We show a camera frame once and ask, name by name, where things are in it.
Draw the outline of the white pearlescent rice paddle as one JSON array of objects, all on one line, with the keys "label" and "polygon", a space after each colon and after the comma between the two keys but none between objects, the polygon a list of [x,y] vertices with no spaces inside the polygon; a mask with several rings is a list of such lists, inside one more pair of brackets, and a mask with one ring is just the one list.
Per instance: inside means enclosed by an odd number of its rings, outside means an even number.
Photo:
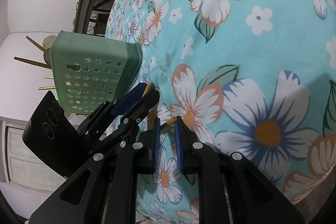
[{"label": "white pearlescent rice paddle", "polygon": [[44,38],[42,43],[43,48],[46,50],[49,49],[51,47],[51,44],[54,42],[55,38],[56,36],[54,35],[50,35]]}]

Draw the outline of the white panel door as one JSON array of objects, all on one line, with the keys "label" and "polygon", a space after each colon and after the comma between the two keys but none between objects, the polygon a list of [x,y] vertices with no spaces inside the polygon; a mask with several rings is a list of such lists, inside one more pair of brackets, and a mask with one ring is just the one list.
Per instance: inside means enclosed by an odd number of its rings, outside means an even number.
[{"label": "white panel door", "polygon": [[38,159],[23,143],[24,127],[11,123],[2,125],[2,156],[5,178],[9,184],[40,193],[52,193],[65,178]]}]

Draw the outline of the green perforated utensil holder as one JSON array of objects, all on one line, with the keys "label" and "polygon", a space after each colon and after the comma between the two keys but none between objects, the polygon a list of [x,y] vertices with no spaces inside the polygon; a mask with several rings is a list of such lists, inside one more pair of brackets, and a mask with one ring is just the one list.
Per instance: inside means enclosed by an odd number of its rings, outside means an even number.
[{"label": "green perforated utensil holder", "polygon": [[142,50],[138,43],[60,31],[50,59],[60,106],[88,115],[126,94],[141,67]]}]

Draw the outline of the floral blue quilt cover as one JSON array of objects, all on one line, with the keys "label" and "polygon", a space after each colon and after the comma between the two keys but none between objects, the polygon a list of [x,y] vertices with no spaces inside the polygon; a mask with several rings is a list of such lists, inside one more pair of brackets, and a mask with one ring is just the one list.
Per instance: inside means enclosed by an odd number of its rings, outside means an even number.
[{"label": "floral blue quilt cover", "polygon": [[105,36],[139,43],[135,82],[299,211],[335,168],[335,0],[115,0]]}]

